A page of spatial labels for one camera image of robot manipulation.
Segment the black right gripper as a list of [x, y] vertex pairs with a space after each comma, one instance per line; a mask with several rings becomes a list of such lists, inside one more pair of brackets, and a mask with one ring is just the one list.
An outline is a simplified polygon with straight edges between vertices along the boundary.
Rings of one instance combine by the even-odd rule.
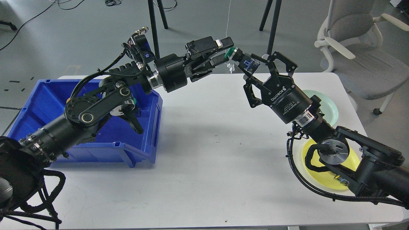
[[[243, 78], [246, 82], [243, 86], [244, 93], [251, 108], [261, 104], [271, 106], [275, 114], [285, 124], [288, 124], [304, 113], [312, 104], [312, 100], [292, 79], [298, 69], [298, 64], [279, 51], [263, 54], [262, 59], [266, 60], [269, 71], [276, 72], [277, 76], [270, 76], [267, 81], [262, 83], [254, 76], [244, 75]], [[255, 97], [253, 86], [260, 90], [261, 99]]]

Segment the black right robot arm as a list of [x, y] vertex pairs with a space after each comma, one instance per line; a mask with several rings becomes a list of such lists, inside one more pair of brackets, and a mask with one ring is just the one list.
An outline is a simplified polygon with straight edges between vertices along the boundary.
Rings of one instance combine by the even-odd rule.
[[[275, 52], [266, 57], [242, 53], [231, 55], [244, 72], [244, 91], [251, 107], [264, 104], [284, 123], [288, 133], [287, 158], [294, 175], [310, 191], [349, 202], [385, 203], [408, 209], [408, 169], [399, 151], [342, 126], [333, 128], [321, 113], [321, 99], [307, 96], [294, 82], [297, 65]], [[353, 193], [339, 195], [314, 186], [298, 170], [293, 142], [311, 138], [304, 165], [312, 172], [333, 174]]]

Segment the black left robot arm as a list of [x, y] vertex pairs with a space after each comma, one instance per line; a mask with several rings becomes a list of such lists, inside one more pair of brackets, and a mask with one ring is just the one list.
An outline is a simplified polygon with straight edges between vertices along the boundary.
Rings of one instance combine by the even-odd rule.
[[68, 157], [67, 150], [74, 145], [95, 140], [112, 116], [142, 134], [131, 86], [140, 84], [146, 94], [158, 87], [172, 92], [184, 87], [188, 78], [195, 82], [211, 74], [229, 60], [223, 51], [234, 46], [230, 37], [214, 40], [209, 36], [187, 43], [183, 56], [159, 58], [150, 50], [146, 31], [143, 27], [134, 32], [108, 67], [77, 83], [62, 115], [20, 140], [1, 136], [1, 218], [43, 229], [19, 217], [41, 219], [58, 229], [61, 220], [52, 203], [66, 177], [48, 166], [60, 155]]

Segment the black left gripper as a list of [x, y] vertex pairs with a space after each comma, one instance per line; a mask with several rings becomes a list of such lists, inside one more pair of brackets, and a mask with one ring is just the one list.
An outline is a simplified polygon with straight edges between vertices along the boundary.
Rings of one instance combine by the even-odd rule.
[[[189, 79], [196, 82], [212, 73], [213, 69], [220, 64], [229, 61], [224, 53], [210, 57], [211, 55], [232, 48], [234, 42], [231, 37], [213, 40], [211, 36], [199, 40], [190, 41], [186, 44], [186, 50], [191, 59], [207, 58], [191, 63]], [[187, 61], [187, 54], [177, 56], [170, 54], [154, 61], [155, 69], [162, 79], [163, 87], [167, 93], [178, 90], [187, 85], [187, 77], [184, 65]]]

